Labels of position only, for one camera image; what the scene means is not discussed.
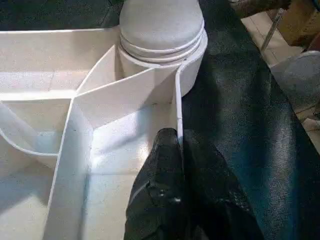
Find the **white plastic panel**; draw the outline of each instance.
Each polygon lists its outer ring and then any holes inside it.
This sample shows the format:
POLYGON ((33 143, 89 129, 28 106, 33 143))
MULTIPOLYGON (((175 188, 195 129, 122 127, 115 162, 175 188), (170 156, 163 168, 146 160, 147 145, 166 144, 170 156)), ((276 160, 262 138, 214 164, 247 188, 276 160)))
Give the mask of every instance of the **white plastic panel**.
POLYGON ((10 176, 0 178, 2 240, 42 239, 53 174, 50 168, 34 162, 10 176))
POLYGON ((149 69, 74 99, 44 239, 122 239, 135 176, 157 132, 177 129, 173 95, 157 100, 155 76, 149 69))
POLYGON ((117 27, 0 32, 0 100, 66 96, 118 41, 117 27))
POLYGON ((103 55, 96 65, 94 65, 77 92, 85 93, 130 77, 146 69, 146 67, 136 65, 133 62, 121 58, 117 46, 114 45, 103 55))
POLYGON ((0 129, 22 149, 57 154, 70 99, 4 101, 0 103, 0 129))
POLYGON ((0 239, 122 239, 157 132, 182 144, 206 37, 158 65, 124 52, 117 27, 0 32, 0 239))

